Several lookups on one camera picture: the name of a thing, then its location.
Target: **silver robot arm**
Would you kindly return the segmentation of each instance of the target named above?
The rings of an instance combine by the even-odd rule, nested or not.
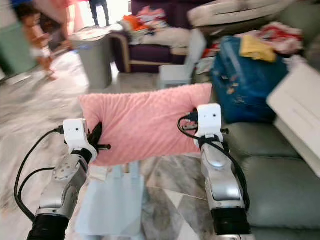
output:
[[[91,135],[89,143],[84,119],[68,119],[63,122],[69,155],[55,167],[50,183],[41,194],[28,240],[65,239],[65,231],[77,205],[79,191],[87,179],[88,164],[97,157],[97,150],[92,145],[92,142],[98,144],[101,135],[101,129],[97,130],[97,127],[92,135],[94,132],[98,134],[93,137]]]
[[[249,197],[244,174],[229,155],[229,150],[224,150],[220,105],[200,105],[197,113],[191,113],[184,119],[197,122],[195,136],[184,131],[190,130],[188,126],[185,129],[180,127],[180,120],[178,127],[184,134],[193,137],[194,143],[201,149],[201,171],[205,177],[205,189],[213,218],[213,239],[255,240],[247,221]]]

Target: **white pillow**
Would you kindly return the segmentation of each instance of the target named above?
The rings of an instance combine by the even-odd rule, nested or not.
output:
[[[157,31],[154,35],[143,37],[141,44],[157,44],[171,48],[184,48],[189,46],[191,32],[179,27],[167,27]]]
[[[191,9],[192,26],[210,26],[248,21],[280,12],[295,0],[217,0]]]

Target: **sofa cushion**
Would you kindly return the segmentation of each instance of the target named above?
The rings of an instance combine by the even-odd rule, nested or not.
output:
[[[299,158],[253,156],[241,162],[255,227],[320,229],[320,179]]]
[[[188,48],[187,47],[174,47],[170,50],[172,55],[177,56],[187,56],[188,55]]]
[[[191,39],[191,31],[181,27],[165,27],[156,34],[146,35],[142,39],[144,45],[161,45],[170,48],[187,48]]]
[[[131,45],[131,60],[153,62],[153,63],[170,63],[170,48],[160,45]]]
[[[187,13],[193,27],[230,24],[273,15],[283,10],[288,1],[213,1]]]
[[[257,240],[319,240],[320,230],[252,227]]]
[[[229,129],[229,134],[224,138],[236,156],[299,158],[297,151],[271,124],[238,122],[227,125],[226,128]]]

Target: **blue bag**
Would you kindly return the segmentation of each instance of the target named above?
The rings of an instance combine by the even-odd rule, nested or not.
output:
[[[288,74],[281,56],[276,62],[253,60],[239,55],[241,38],[225,36],[212,68],[212,84],[226,123],[270,123],[275,113],[267,96]]]

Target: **diaper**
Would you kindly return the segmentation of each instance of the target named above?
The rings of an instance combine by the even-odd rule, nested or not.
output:
[[[37,48],[32,46],[30,49],[31,56],[34,58],[43,57],[48,58],[51,55],[51,51],[48,46],[44,48]]]

